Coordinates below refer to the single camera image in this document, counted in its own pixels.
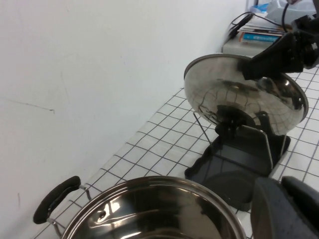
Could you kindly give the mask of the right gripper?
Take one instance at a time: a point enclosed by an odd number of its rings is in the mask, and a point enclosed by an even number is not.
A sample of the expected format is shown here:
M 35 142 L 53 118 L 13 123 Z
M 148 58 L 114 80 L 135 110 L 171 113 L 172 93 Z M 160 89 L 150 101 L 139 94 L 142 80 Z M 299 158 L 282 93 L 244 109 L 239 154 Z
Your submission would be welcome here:
M 293 21 L 286 33 L 263 52 L 240 64 L 246 80 L 301 72 L 319 64 L 319 19 L 305 15 Z

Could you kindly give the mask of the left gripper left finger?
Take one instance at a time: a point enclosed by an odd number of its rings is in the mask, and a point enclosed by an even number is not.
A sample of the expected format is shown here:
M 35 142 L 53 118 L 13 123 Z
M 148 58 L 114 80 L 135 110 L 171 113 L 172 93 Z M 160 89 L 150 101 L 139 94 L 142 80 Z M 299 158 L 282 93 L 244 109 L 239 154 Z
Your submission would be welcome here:
M 255 239 L 298 239 L 299 218 L 279 183 L 268 178 L 255 182 L 251 226 Z

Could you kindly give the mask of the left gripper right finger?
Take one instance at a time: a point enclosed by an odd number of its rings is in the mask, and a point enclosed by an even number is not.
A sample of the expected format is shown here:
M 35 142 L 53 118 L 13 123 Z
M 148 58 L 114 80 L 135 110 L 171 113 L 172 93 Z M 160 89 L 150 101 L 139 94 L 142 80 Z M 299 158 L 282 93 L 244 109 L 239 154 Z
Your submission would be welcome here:
M 319 192 L 301 180 L 285 176 L 281 185 L 292 200 L 299 218 L 314 234 L 313 239 L 319 238 Z

